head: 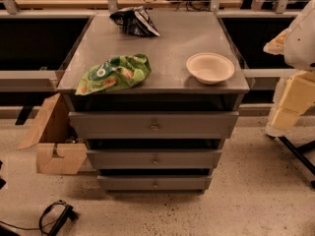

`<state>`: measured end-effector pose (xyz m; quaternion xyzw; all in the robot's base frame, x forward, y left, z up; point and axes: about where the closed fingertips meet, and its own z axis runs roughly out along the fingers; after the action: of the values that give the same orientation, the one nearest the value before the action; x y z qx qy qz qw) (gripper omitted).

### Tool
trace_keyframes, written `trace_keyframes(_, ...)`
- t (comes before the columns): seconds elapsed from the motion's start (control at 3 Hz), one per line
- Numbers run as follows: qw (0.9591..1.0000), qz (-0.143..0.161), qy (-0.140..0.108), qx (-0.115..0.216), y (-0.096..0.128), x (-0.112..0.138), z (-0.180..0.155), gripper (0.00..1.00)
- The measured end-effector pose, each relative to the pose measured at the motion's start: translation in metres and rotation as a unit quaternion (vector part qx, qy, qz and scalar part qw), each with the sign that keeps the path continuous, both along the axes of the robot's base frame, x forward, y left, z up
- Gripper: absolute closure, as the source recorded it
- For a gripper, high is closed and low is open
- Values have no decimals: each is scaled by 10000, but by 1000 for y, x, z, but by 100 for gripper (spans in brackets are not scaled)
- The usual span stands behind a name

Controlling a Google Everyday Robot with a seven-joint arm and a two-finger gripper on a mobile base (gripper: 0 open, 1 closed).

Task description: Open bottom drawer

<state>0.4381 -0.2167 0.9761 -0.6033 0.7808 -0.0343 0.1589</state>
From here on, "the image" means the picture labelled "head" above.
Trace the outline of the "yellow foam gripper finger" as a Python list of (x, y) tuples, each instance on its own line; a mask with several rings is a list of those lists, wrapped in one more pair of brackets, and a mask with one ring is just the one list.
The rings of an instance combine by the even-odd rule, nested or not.
[(315, 74), (299, 72), (287, 78), (281, 107), (289, 113), (288, 129), (291, 129), (315, 103)]

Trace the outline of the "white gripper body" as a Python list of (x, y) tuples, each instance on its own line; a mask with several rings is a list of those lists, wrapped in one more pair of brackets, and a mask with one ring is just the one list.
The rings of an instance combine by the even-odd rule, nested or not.
[(269, 137), (282, 137), (288, 130), (289, 113), (281, 107), (281, 100), (284, 96), (287, 78), (280, 78), (273, 97), (268, 122), (265, 127), (265, 133)]

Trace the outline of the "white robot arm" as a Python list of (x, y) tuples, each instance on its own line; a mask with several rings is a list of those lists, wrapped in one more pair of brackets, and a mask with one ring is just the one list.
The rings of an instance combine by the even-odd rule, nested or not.
[(281, 54), (286, 64), (296, 69), (294, 75), (278, 81), (265, 128), (268, 136), (281, 137), (315, 103), (315, 0), (263, 50)]

